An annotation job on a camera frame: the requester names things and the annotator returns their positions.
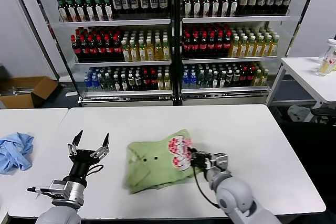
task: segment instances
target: floor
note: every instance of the floor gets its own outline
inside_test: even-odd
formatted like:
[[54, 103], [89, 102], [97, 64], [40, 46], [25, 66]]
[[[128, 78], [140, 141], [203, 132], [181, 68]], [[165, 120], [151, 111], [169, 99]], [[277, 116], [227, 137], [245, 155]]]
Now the floor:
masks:
[[[293, 93], [290, 90], [295, 90], [296, 96], [286, 97], [284, 94]], [[78, 105], [78, 96], [65, 97], [68, 92], [75, 91], [74, 87], [69, 84], [63, 84], [59, 86], [48, 98], [48, 100], [43, 104], [42, 108], [73, 108]], [[293, 81], [284, 82], [280, 86], [279, 95], [275, 100], [294, 100], [294, 99], [311, 99], [311, 96], [307, 94], [297, 83]], [[13, 219], [11, 218], [9, 224], [34, 224], [36, 220], [34, 219]], [[98, 224], [98, 223], [110, 223], [113, 224], [132, 224], [137, 222], [137, 224], [229, 224], [232, 223], [227, 219], [216, 219], [216, 220], [166, 220], [166, 221], [128, 221], [128, 220], [115, 220], [115, 221], [82, 221], [82, 224]], [[300, 216], [291, 222], [291, 224], [336, 224], [336, 215], [330, 211], [318, 215], [307, 215]]]

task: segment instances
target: blue cloth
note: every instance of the blue cloth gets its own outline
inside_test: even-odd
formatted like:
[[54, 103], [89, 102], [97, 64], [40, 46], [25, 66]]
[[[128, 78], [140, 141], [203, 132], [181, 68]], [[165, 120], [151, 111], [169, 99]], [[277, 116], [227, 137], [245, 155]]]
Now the blue cloth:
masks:
[[33, 136], [18, 132], [0, 138], [0, 173], [5, 173], [12, 167], [19, 167], [20, 170], [31, 168], [31, 162], [24, 155], [32, 152], [33, 139]]

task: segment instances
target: clear plastic bottle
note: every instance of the clear plastic bottle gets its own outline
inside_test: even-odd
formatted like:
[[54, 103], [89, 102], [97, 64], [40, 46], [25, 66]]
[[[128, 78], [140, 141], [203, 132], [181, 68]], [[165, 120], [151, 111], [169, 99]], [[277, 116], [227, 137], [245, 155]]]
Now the clear plastic bottle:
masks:
[[336, 63], [336, 40], [328, 39], [329, 49], [325, 53], [324, 59], [317, 70], [318, 76], [325, 76], [334, 68]]

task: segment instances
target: black cable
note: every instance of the black cable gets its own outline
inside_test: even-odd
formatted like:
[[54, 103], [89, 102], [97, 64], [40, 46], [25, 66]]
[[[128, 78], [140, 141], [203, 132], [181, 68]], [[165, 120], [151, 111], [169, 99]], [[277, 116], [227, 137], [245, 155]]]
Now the black cable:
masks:
[[200, 190], [201, 194], [203, 195], [203, 197], [211, 204], [213, 205], [214, 207], [216, 208], [220, 208], [218, 204], [216, 203], [213, 203], [211, 200], [209, 200], [205, 194], [202, 192], [201, 188], [199, 187], [200, 185], [198, 184], [198, 180], [197, 180], [197, 177], [196, 177], [196, 172], [195, 172], [195, 167], [193, 166], [193, 171], [194, 171], [194, 177], [195, 177], [195, 180], [196, 180], [196, 185], [198, 187], [198, 189]]

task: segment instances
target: plastic bottle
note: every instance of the plastic bottle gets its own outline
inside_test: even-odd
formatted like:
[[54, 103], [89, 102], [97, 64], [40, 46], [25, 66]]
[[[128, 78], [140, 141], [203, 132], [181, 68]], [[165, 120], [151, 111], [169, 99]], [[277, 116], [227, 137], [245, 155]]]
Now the plastic bottle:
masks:
[[182, 89], [187, 89], [189, 88], [189, 77], [187, 72], [183, 72], [183, 77], [182, 77]]

